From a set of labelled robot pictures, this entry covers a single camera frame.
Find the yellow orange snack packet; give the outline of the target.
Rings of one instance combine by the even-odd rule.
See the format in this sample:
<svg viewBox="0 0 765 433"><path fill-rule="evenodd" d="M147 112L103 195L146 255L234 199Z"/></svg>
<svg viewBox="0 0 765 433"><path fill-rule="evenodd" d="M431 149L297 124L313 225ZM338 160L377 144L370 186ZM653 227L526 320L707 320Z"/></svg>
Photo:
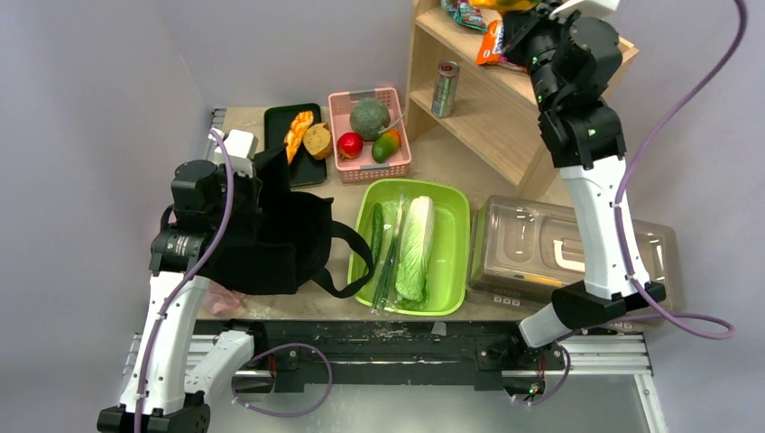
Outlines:
<svg viewBox="0 0 765 433"><path fill-rule="evenodd" d="M469 0L468 3L479 9L489 9L503 13L524 13L533 9L539 0Z"/></svg>

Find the teal candy packet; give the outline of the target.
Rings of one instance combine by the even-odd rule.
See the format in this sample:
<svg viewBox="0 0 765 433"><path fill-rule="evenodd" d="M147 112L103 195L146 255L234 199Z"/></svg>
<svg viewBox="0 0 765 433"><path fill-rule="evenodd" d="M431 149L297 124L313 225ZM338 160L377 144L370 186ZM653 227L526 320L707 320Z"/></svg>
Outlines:
<svg viewBox="0 0 765 433"><path fill-rule="evenodd" d="M487 31L480 10L467 0L441 0L440 5L457 24L478 32Z"/></svg>

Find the orange green mango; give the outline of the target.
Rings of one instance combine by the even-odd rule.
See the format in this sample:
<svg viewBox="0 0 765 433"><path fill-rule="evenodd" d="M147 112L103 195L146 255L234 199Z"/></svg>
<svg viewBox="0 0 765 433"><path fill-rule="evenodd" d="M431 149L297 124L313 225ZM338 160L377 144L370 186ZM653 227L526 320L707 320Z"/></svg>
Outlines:
<svg viewBox="0 0 765 433"><path fill-rule="evenodd" d="M374 142L372 157L375 162L383 163L401 148L401 136L396 129L381 134Z"/></svg>

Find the green netted melon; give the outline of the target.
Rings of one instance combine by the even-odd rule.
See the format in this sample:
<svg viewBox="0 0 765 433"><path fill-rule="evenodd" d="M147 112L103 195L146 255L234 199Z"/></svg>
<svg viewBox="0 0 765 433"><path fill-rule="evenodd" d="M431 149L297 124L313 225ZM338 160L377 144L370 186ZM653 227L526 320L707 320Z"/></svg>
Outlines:
<svg viewBox="0 0 765 433"><path fill-rule="evenodd" d="M358 101L349 116L350 127L364 141L374 141L391 123L387 106L377 98L368 97Z"/></svg>

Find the red tomato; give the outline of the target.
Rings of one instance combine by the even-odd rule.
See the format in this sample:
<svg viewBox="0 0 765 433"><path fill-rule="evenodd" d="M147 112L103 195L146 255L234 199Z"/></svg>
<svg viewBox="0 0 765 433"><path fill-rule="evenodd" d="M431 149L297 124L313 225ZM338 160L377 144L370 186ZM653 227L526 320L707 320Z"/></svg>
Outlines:
<svg viewBox="0 0 765 433"><path fill-rule="evenodd" d="M364 149L364 139L360 134L349 132L337 139L336 150L344 160L353 160L360 156Z"/></svg>

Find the green cucumber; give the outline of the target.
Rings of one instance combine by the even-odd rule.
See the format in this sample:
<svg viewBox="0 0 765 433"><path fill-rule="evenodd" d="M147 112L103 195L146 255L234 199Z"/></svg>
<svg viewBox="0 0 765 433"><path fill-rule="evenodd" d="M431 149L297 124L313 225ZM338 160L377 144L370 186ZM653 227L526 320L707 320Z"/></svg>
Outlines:
<svg viewBox="0 0 765 433"><path fill-rule="evenodd" d="M372 239L370 243L373 261L375 263L377 263L380 257L382 244L383 244L383 232L384 232L383 206L381 203L375 203L373 206Z"/></svg>

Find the napa cabbage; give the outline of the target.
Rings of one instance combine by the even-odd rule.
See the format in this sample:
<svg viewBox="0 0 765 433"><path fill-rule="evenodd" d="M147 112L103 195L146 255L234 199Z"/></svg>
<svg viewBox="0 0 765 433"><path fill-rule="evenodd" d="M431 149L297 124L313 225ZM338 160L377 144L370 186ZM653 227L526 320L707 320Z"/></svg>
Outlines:
<svg viewBox="0 0 765 433"><path fill-rule="evenodd" d="M414 198L408 205L396 272L399 309L420 309L427 297L427 278L435 229L435 205L429 196Z"/></svg>

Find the orange braided bread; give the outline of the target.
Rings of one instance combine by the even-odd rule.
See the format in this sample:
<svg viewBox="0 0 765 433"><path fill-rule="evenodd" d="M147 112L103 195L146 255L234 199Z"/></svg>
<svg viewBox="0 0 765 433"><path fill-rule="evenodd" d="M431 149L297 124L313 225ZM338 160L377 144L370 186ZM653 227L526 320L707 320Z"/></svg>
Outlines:
<svg viewBox="0 0 765 433"><path fill-rule="evenodd" d="M289 130L284 136L288 164L292 164L295 155L302 144L305 133L313 123L314 114L312 111L299 112L290 122Z"/></svg>

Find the black cloth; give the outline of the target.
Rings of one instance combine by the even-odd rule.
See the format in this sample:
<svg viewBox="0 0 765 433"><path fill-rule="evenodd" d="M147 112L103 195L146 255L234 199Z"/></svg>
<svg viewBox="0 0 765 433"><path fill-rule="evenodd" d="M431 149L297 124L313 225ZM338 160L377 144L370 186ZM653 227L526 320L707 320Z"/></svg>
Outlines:
<svg viewBox="0 0 765 433"><path fill-rule="evenodd" d="M371 281L375 259L353 228L333 218L332 198L290 187L285 150L255 155L260 182L256 206L232 215L223 239L199 275L248 295L291 295L308 281L335 298L354 296ZM346 241L364 262L363 274L337 289L327 269L332 241Z"/></svg>

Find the pink plastic grocery bag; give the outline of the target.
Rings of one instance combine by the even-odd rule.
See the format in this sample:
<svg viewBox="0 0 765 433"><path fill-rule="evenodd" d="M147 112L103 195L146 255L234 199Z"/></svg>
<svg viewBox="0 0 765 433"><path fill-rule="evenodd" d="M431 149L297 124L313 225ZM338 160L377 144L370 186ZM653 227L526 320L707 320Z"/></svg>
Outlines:
<svg viewBox="0 0 765 433"><path fill-rule="evenodd" d="M214 317L234 314L244 305L244 294L228 290L217 282L210 282L202 300L203 309Z"/></svg>

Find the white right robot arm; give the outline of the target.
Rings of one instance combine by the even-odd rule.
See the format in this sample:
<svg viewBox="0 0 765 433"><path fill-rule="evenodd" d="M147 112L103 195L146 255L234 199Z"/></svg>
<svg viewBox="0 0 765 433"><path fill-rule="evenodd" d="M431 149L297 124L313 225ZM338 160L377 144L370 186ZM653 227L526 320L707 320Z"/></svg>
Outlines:
<svg viewBox="0 0 765 433"><path fill-rule="evenodd" d="M604 91L622 65L618 32L580 12L561 17L557 6L542 1L526 12L504 13L502 53L530 76L542 141L575 210L585 276L554 290L548 305L522 320L520 334L506 344L519 367L562 336L666 298L637 252L629 205L617 195L626 145Z"/></svg>

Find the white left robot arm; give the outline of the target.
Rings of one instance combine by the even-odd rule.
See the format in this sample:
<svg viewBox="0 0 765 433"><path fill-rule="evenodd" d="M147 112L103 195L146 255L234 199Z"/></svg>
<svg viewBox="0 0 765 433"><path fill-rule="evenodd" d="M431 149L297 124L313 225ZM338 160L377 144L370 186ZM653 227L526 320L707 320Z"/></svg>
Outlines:
<svg viewBox="0 0 765 433"><path fill-rule="evenodd" d="M197 314L229 222L257 208L258 180L248 159L182 163L173 201L151 244L150 305L134 368L119 402L100 411L99 432L205 432L213 377L188 380Z"/></svg>

